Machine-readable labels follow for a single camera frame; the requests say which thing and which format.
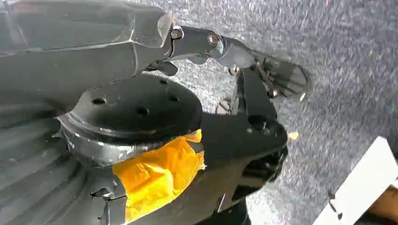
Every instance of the white cardboard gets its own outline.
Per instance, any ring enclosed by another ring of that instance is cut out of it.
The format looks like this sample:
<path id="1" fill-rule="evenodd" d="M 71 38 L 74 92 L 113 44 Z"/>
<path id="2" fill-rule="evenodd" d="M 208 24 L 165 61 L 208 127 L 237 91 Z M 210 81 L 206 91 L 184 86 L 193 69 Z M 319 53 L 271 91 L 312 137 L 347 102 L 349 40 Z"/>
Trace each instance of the white cardboard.
<path id="1" fill-rule="evenodd" d="M 377 137 L 326 205 L 313 225 L 353 225 L 398 177 L 398 166 L 387 140 Z"/>

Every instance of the yellow tape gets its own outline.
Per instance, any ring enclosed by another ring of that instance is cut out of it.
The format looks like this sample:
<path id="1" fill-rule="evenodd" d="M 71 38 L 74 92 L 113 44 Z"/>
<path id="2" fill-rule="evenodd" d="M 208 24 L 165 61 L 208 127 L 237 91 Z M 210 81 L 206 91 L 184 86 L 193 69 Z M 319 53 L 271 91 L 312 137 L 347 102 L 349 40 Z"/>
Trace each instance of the yellow tape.
<path id="1" fill-rule="evenodd" d="M 126 223 L 176 199 L 204 168 L 204 152 L 195 153 L 187 141 L 199 143 L 201 130 L 178 137 L 163 147 L 112 167 L 126 190 Z"/>

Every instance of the circular metal plate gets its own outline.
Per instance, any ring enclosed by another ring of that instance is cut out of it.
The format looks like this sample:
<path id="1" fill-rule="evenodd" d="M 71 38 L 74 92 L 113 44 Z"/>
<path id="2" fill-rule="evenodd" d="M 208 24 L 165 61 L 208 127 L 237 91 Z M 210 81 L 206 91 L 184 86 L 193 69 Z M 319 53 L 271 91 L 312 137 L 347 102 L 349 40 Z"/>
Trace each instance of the circular metal plate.
<path id="1" fill-rule="evenodd" d="M 112 165 L 195 131 L 201 115 L 190 90 L 142 74 L 87 91 L 59 120 L 79 158 Z"/>

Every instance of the small debris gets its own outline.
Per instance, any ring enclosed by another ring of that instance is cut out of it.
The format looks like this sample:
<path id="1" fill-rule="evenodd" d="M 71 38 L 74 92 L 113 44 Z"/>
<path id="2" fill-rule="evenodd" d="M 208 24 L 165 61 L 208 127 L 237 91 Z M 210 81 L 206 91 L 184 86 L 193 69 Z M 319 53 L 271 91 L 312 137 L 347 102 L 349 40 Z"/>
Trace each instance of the small debris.
<path id="1" fill-rule="evenodd" d="M 300 133 L 298 131 L 293 131 L 293 132 L 288 133 L 287 136 L 290 139 L 297 140 L 297 138 L 299 138 L 299 135 L 300 135 Z"/>

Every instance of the gray carpet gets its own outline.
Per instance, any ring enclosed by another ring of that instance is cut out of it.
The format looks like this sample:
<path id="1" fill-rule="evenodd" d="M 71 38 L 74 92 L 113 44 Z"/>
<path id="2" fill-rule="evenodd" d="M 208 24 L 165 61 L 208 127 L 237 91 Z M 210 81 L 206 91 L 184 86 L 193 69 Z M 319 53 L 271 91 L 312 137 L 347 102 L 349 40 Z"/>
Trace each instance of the gray carpet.
<path id="1" fill-rule="evenodd" d="M 180 25 L 213 29 L 253 49 L 302 65 L 313 89 L 303 102 L 275 102 L 299 131 L 282 175 L 248 199 L 255 225 L 309 225 L 378 135 L 398 147 L 398 1 L 143 0 Z M 210 61 L 178 62 L 174 79 L 213 112 L 234 81 Z"/>

